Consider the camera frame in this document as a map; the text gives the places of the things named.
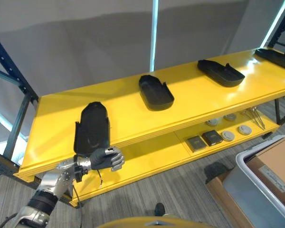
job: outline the steel frame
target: steel frame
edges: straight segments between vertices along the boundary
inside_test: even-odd
[[[273,48],[275,44],[281,45],[285,47],[284,43],[278,42],[281,34],[285,32],[285,15],[276,29],[274,35],[272,36],[271,40],[269,41],[268,47]],[[278,125],[283,125],[285,123],[285,116],[281,119],[280,117],[280,104],[279,99],[275,99],[275,116],[276,116],[276,123]]]
[[[18,86],[18,88],[24,94],[24,98],[19,108],[16,120],[9,134],[4,153],[3,155],[0,154],[0,174],[12,178],[13,180],[16,180],[21,184],[24,184],[30,188],[36,189],[40,184],[41,179],[35,176],[33,182],[27,183],[15,177],[14,173],[19,171],[19,165],[12,162],[11,158],[13,156],[16,140],[19,135],[28,105],[30,102],[33,105],[35,105],[38,102],[39,97],[37,96],[33,88],[29,85],[29,83],[26,81],[26,79],[21,74],[19,69],[16,67],[15,63],[12,61],[12,59],[10,58],[10,56],[8,55],[8,53],[6,52],[1,43],[0,43],[0,63],[7,72],[4,73],[0,71],[0,78]],[[64,196],[60,199],[60,201],[70,205],[68,202],[71,199],[72,198],[70,195],[64,194]]]

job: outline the plastic bin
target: plastic bin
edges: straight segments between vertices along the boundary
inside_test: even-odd
[[[278,135],[236,156],[223,186],[256,228],[285,228],[285,206],[248,168],[244,159],[284,138]]]

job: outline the shelving unit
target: shelving unit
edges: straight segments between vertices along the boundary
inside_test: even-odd
[[[278,125],[264,115],[265,130],[240,113],[235,122],[223,120],[215,128],[204,122],[284,96],[285,69],[258,58],[254,50],[211,60],[229,62],[246,78],[239,86],[223,87],[199,71],[197,62],[155,71],[152,74],[166,82],[175,97],[172,107],[164,111],[150,111],[145,106],[138,87],[141,75],[41,97],[23,164],[14,175],[30,182],[36,174],[72,158],[75,122],[93,101],[101,101],[106,107],[111,145],[122,149],[126,162],[118,172],[102,171],[100,189],[93,171],[77,183],[83,200],[275,131]],[[253,133],[240,135],[236,128],[241,123],[249,125]],[[185,139],[212,129],[219,133],[229,129],[236,138],[192,153]]]
[[[187,127],[172,133],[161,135],[138,142],[122,148],[126,163],[118,172],[111,172],[109,169],[101,170],[104,180],[100,188],[100,179],[96,171],[91,171],[83,177],[83,181],[75,184],[81,200],[99,195],[101,193],[116,189],[125,184],[129,184],[152,176],[156,173],[171,169],[173,167],[191,162],[193,160],[219,152],[231,146],[243,143],[244,141],[261,136],[267,132],[278,129],[278,125],[268,117],[261,114],[266,125],[266,130],[262,130],[254,122],[240,112],[236,113],[237,119],[234,122],[222,119],[216,127],[210,127],[205,123]],[[248,136],[237,132],[237,127],[245,124],[252,128],[252,133]],[[223,141],[214,146],[207,146],[205,149],[193,152],[186,144],[186,139],[215,129],[218,133],[231,131],[235,134],[235,139],[231,142]],[[76,206],[77,198],[70,202]]]

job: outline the black plastic tray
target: black plastic tray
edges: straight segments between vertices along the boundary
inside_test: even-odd
[[[151,75],[143,75],[139,79],[141,96],[146,106],[153,111],[164,110],[173,104],[174,97],[166,83]]]
[[[282,54],[274,50],[259,48],[255,51],[255,54],[285,68],[285,53]]]
[[[239,85],[245,76],[231,67],[229,63],[223,66],[215,61],[200,60],[198,68],[217,83],[226,87]]]
[[[109,118],[100,102],[89,103],[81,112],[80,123],[76,122],[74,151],[90,156],[97,148],[110,146]]]

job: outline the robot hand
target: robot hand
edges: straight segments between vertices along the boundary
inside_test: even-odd
[[[116,171],[122,168],[124,156],[117,147],[110,147],[108,149],[99,148],[92,153],[90,161],[92,170],[111,167],[111,171]]]
[[[111,171],[116,171],[123,164],[124,156],[116,147],[97,149],[90,157],[77,154],[61,162],[43,176],[35,195],[17,214],[13,228],[44,228],[57,201],[73,183],[73,179],[80,182],[89,170],[111,168]]]

